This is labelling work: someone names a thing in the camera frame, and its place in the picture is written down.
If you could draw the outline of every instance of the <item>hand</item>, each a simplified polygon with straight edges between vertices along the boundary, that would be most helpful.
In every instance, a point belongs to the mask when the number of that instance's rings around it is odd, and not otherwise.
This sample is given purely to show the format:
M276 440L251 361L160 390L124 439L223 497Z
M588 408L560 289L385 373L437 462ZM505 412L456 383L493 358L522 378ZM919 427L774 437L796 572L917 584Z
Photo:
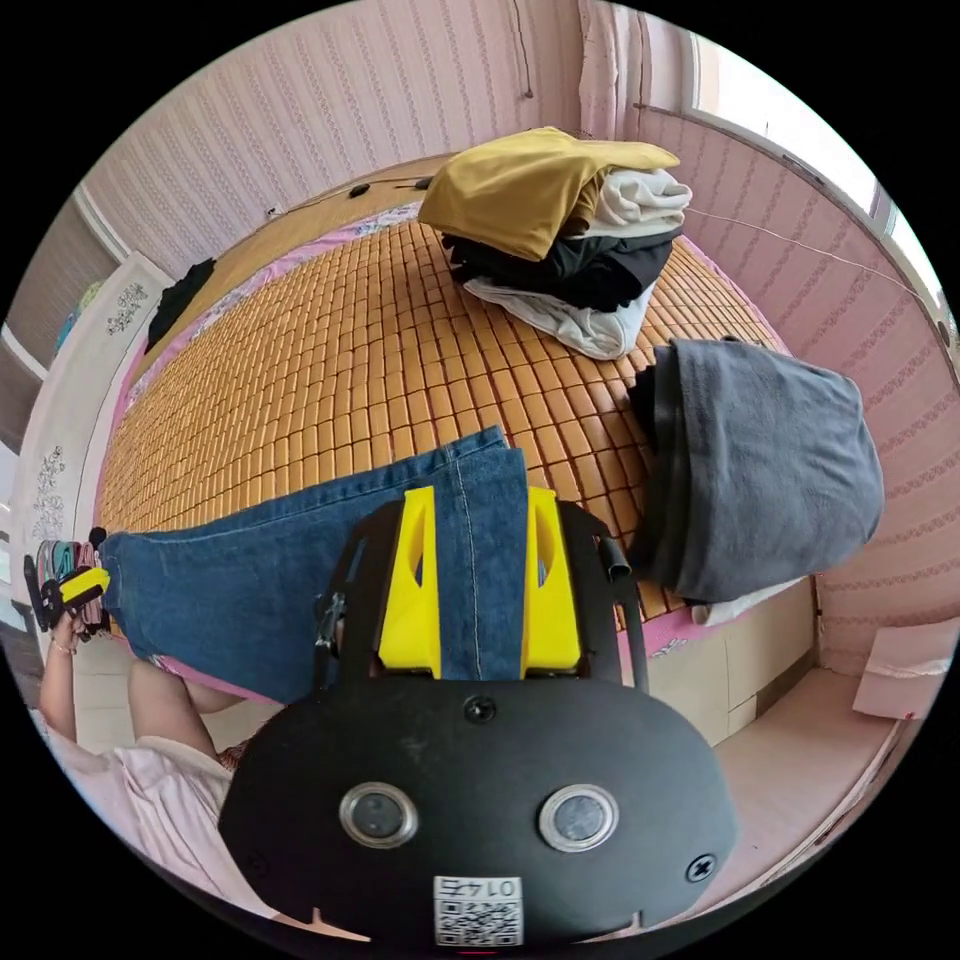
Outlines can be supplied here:
M73 653L80 643L83 620L71 610L65 610L53 628L53 642L66 653Z

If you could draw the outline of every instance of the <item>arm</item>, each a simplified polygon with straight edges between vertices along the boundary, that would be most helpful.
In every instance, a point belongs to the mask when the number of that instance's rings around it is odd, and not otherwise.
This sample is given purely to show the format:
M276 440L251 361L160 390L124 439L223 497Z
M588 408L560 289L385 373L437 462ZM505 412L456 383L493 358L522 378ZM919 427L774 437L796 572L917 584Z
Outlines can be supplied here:
M73 704L73 657L83 625L65 613L53 628L47 664L40 682L40 713L51 730L77 742L77 713Z

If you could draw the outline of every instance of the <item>denim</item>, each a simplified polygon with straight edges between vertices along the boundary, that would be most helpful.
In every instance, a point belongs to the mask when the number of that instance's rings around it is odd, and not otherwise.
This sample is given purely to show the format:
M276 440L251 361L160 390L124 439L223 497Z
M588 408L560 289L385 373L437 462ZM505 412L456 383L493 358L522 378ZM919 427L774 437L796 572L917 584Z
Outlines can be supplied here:
M527 478L498 428L200 527L112 534L104 605L138 657L290 703L311 690L313 601L352 528L423 486L436 502L442 675L518 679Z

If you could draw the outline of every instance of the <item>printed number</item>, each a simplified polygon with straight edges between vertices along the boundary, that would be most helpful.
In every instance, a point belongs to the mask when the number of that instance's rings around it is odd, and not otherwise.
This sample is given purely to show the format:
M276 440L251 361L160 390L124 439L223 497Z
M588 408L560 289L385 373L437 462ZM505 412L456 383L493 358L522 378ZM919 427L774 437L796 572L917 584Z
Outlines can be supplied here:
M464 897L467 899L493 900L499 897L510 899L517 895L517 885L513 880L468 880L460 877L443 877L437 895Z

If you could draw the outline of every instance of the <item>bamboo mat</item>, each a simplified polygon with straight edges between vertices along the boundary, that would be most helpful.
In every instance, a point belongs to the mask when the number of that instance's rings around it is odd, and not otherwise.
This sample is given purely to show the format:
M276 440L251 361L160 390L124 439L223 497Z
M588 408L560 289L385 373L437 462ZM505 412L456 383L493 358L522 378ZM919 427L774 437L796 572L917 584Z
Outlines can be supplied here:
M192 527L499 424L530 482L628 539L652 452L627 387L671 337L777 349L744 298L682 240L636 348L597 363L450 279L439 237L404 223L310 260L187 346L120 423L108 531ZM642 584L646 618L682 606Z

